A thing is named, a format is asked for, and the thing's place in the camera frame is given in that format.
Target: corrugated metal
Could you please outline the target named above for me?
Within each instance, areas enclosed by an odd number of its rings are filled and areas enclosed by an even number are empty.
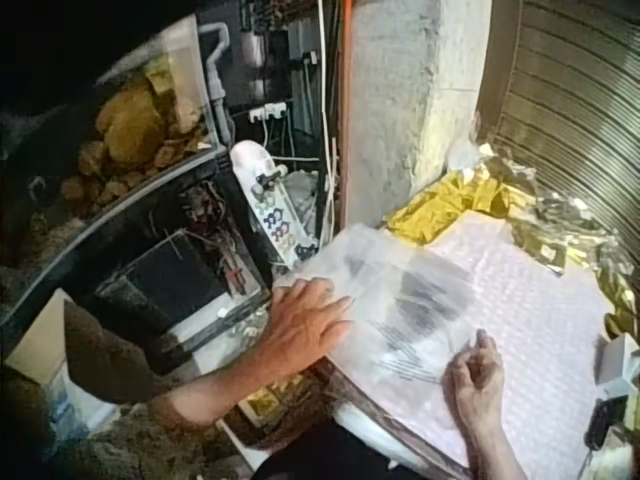
[[[640,25],[632,9],[524,2],[495,143],[535,166],[543,185],[585,200],[640,269]]]

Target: orange pipe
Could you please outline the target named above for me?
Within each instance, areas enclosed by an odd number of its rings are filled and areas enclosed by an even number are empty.
[[[340,89],[340,229],[346,226],[349,181],[349,102],[351,89],[351,17],[353,0],[342,2],[342,75]]]

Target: right hand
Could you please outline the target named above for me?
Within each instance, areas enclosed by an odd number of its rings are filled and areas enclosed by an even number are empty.
[[[502,429],[504,370],[495,340],[478,330],[476,346],[453,362],[452,375],[460,419],[475,442]]]
[[[296,280],[275,288],[269,322],[255,347],[259,368],[271,381],[298,373],[333,350],[351,328],[344,320],[351,298],[328,303],[330,280]]]

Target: white skateboard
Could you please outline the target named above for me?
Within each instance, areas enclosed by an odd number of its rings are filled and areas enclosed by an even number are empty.
[[[282,185],[287,168],[276,167],[269,152],[250,140],[231,149],[231,162],[251,210],[282,262],[293,269],[313,255],[318,242],[307,235]]]

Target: white padded mat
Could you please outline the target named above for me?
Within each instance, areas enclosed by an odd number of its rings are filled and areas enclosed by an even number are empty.
[[[611,304],[592,272],[567,265],[556,277],[510,245],[507,228],[466,213],[428,248],[472,274],[475,299],[464,320],[497,341],[506,371],[504,426],[529,478],[576,478],[587,454],[583,437],[598,396],[594,362]],[[441,418],[410,428],[466,466],[464,443],[456,429],[444,428],[450,417],[440,401]]]

